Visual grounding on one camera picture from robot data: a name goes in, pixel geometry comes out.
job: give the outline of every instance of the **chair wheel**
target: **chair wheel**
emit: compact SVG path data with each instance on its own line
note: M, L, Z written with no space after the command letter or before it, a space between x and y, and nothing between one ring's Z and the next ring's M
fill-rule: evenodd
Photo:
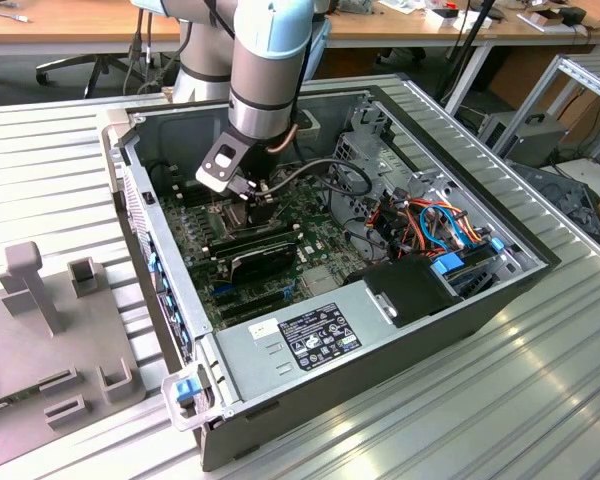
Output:
M38 85L49 85L49 74L48 73L36 73L36 82Z

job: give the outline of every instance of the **circuit board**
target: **circuit board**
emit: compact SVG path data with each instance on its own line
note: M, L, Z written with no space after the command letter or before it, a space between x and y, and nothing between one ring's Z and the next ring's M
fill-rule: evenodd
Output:
M319 191L306 180L281 195L272 218L257 228L228 228L226 209L231 204L221 197L195 206L186 206L174 196L161 199L185 266L216 330L311 298L328 291L330 285L335 289L350 273L367 266L320 203ZM280 241L295 244L297 253L290 268L262 281L233 285L227 279L227 261L205 252L209 245L217 247L267 232L283 232Z

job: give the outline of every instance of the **power supply label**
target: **power supply label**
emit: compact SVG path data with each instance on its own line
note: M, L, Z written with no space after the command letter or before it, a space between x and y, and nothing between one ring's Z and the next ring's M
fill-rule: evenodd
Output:
M335 303L279 322L278 328L307 372L362 346Z

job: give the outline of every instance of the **aluminum profile table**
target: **aluminum profile table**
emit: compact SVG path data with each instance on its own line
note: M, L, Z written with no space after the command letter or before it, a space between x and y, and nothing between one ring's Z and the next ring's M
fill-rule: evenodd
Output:
M498 141L493 146L493 151L501 155L515 135L518 127L527 118L535 104L540 100L544 92L553 83L559 73L565 73L571 77L571 81L565 89L558 95L553 104L549 107L548 113L555 115L573 93L577 85L592 91L600 96L600 55L558 55L553 59L547 70L545 70L536 86L531 90L529 96L522 103L513 119L504 130ZM591 157L596 158L600 154L600 142L591 152Z
M193 435L171 427L157 395L164 362L113 220L94 129L99 109L163 100L0 109L0 225L17 226L14 239L44 240L50 269L54 259L62 264L74 252L105 262L153 394L3 465L0 479L600 477L600 247L413 83L382 76L311 82L308 89L370 82L409 111L562 264L474 336L204 474ZM429 165L417 145L406 137L396 141L414 163ZM36 216L47 226L30 230L34 223L26 220Z

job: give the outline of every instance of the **sticker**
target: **sticker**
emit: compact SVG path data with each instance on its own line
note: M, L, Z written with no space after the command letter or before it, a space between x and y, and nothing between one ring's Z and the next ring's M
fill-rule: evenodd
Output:
M280 329L296 362L305 371L324 365L362 346L335 303L279 322L277 328Z
M251 332L251 336L254 340L266 337L272 333L278 333L278 320L270 318L269 320L255 323L249 326L249 332Z

